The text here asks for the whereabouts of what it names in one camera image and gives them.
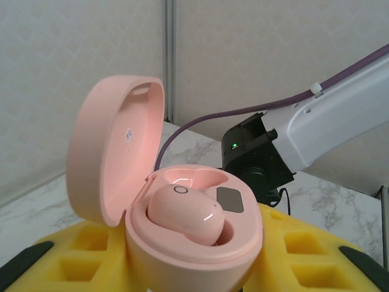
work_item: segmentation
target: robotic arm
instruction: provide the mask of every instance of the robotic arm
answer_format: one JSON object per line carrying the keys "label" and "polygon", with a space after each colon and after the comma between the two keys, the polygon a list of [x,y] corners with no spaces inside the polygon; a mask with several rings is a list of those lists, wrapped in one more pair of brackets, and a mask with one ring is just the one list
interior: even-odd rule
{"label": "robotic arm", "polygon": [[292,106],[255,114],[226,132],[223,169],[241,178],[257,201],[348,140],[389,121],[389,56]]}

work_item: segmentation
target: earbud case lid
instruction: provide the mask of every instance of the earbud case lid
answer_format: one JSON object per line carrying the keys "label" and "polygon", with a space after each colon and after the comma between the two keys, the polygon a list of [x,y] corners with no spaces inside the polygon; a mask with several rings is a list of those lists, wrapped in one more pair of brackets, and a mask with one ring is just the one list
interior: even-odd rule
{"label": "earbud case lid", "polygon": [[67,193],[78,216],[120,223],[153,171],[164,111],[158,78],[118,75],[93,87],[67,151]]}

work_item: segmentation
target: black cable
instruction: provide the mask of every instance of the black cable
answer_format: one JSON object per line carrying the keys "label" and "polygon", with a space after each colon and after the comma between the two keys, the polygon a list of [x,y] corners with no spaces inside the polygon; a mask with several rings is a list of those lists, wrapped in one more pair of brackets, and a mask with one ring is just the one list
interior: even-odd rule
{"label": "black cable", "polygon": [[289,198],[289,193],[287,192],[287,189],[283,187],[280,189],[280,197],[282,198],[282,195],[286,193],[286,199],[287,199],[287,214],[290,216],[291,215],[291,199]]}
{"label": "black cable", "polygon": [[291,215],[291,199],[289,198],[289,193],[287,192],[287,189],[285,187],[283,187],[282,189],[280,189],[280,191],[278,192],[280,194],[280,200],[278,202],[276,202],[275,204],[270,204],[269,206],[271,208],[274,208],[275,206],[277,206],[281,199],[282,199],[282,195],[284,193],[286,193],[286,199],[287,199],[287,214],[290,216]]}

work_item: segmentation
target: sticker label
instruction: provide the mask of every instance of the sticker label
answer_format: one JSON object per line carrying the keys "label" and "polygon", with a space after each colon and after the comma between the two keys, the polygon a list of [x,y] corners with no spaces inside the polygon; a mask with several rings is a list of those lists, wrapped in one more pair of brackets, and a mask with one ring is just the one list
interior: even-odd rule
{"label": "sticker label", "polygon": [[131,136],[133,135],[132,131],[131,131],[131,128],[128,128],[127,129],[127,132],[126,132],[126,143],[128,144],[129,141],[131,140]]}

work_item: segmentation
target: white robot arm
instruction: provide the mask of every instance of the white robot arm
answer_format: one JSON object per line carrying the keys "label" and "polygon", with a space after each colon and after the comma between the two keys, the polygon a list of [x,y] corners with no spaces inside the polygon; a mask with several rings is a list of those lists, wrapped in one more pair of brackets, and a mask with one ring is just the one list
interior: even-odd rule
{"label": "white robot arm", "polygon": [[295,173],[364,132],[389,122],[389,56],[315,97],[269,110],[262,117],[278,154]]}

